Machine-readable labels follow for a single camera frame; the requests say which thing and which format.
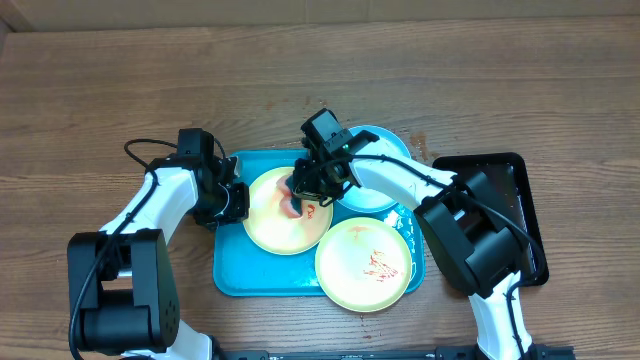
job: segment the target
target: yellow plate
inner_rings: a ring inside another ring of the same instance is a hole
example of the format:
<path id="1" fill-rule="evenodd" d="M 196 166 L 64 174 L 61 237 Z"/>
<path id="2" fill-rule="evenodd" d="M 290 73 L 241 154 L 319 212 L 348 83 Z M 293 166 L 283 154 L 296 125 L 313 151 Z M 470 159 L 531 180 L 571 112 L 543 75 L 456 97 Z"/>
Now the yellow plate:
<path id="1" fill-rule="evenodd" d="M 278 255 L 294 255 L 311 249 L 320 241 L 333 218 L 333 205 L 302 200 L 302 217 L 288 218 L 280 209 L 284 197 L 277 189 L 278 179 L 293 172 L 293 167 L 276 168 L 260 175 L 249 186 L 249 217 L 242 222 L 256 245 Z"/>
<path id="2" fill-rule="evenodd" d="M 316 274 L 322 290 L 338 305 L 378 311 L 407 290 L 411 253 L 392 227 L 376 219 L 353 218 L 335 225 L 320 241 Z"/>

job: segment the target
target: wood grain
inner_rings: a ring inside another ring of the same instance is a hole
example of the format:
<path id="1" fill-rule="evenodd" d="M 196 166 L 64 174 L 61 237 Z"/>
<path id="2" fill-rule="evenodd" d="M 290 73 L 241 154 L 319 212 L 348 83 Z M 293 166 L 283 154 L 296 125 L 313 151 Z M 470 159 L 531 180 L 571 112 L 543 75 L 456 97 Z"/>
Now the wood grain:
<path id="1" fill-rule="evenodd" d="M 0 357 L 69 358 L 66 244 L 137 191 L 126 140 L 203 127 L 230 152 L 298 147 L 302 121 L 327 106 L 345 126 L 393 130 L 426 163 L 520 153 L 551 270 L 547 285 L 524 291 L 528 329 L 580 359 L 636 358 L 638 44 L 637 17 L 10 34 L 0 59 Z M 187 218 L 170 253 L 182 317 L 227 349 L 475 341 L 468 300 L 429 254 L 415 293 L 361 319 L 321 297 L 226 297 L 212 282 L 213 247 Z"/>

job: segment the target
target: plate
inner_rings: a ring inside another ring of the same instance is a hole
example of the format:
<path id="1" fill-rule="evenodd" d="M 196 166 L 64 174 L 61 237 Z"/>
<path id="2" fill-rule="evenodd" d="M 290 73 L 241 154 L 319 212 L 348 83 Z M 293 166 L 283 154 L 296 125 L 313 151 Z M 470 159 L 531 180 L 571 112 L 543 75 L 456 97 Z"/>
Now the plate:
<path id="1" fill-rule="evenodd" d="M 409 149 L 402 140 L 396 134 L 387 129 L 373 125 L 361 125 L 349 129 L 349 132 L 356 135 L 363 130 L 367 130 L 378 135 L 380 137 L 380 140 L 378 141 L 385 142 L 389 145 L 389 148 L 393 150 L 393 153 L 386 155 L 402 155 L 411 157 Z M 338 203 L 344 205 L 348 209 L 361 213 L 383 211 L 397 204 L 395 200 L 385 194 L 375 190 L 363 189 L 355 186 L 349 190 L 342 199 L 338 200 Z"/>
<path id="2" fill-rule="evenodd" d="M 280 167 L 260 175 L 249 186 L 249 217 L 242 222 L 256 245 L 278 255 L 294 255 L 307 251 L 322 238 L 333 218 L 333 206 L 321 207 L 317 202 L 302 200 L 302 217 L 288 218 L 280 209 L 282 192 L 278 179 L 293 173 L 293 167 Z"/>
<path id="3" fill-rule="evenodd" d="M 411 253 L 396 230 L 380 220 L 358 217 L 322 237 L 315 268 L 322 290 L 336 304 L 373 312 L 404 294 L 411 279 Z"/>

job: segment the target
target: wooden table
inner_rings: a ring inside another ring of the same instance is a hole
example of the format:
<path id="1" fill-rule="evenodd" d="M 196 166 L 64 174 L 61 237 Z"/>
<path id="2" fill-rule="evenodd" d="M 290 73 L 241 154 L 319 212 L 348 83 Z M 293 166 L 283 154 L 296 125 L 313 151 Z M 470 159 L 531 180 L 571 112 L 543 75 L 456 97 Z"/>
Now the wooden table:
<path id="1" fill-rule="evenodd" d="M 203 127 L 228 151 L 298 147 L 323 106 L 387 127 L 430 163 L 526 160 L 551 278 L 523 291 L 536 342 L 581 359 L 640 353 L 640 18 L 11 34 L 0 60 L 0 357 L 67 359 L 66 245 L 131 199 L 136 137 Z M 140 146 L 147 159 L 167 149 Z M 182 318 L 227 349 L 473 344 L 468 300 L 427 254 L 422 286 L 381 313 L 327 298 L 230 298 L 214 235 L 171 243 Z"/>

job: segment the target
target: blue tray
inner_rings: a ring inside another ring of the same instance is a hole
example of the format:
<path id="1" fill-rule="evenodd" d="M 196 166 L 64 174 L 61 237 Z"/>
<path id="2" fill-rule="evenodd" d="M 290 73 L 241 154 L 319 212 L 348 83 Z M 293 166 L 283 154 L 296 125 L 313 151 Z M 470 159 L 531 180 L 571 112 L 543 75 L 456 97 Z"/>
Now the blue tray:
<path id="1" fill-rule="evenodd" d="M 242 175 L 238 182 L 251 185 L 261 174 L 282 166 L 293 166 L 307 156 L 306 150 L 239 151 Z M 406 293 L 420 286 L 426 274 L 424 241 L 413 212 L 402 205 L 372 214 L 364 214 L 333 204 L 331 226 L 353 217 L 382 220 L 395 228 L 411 251 L 411 281 Z M 216 231 L 213 253 L 213 281 L 220 291 L 231 296 L 318 296 L 324 295 L 315 271 L 316 248 L 297 255 L 268 253 L 249 238 L 242 224 L 220 227 Z"/>

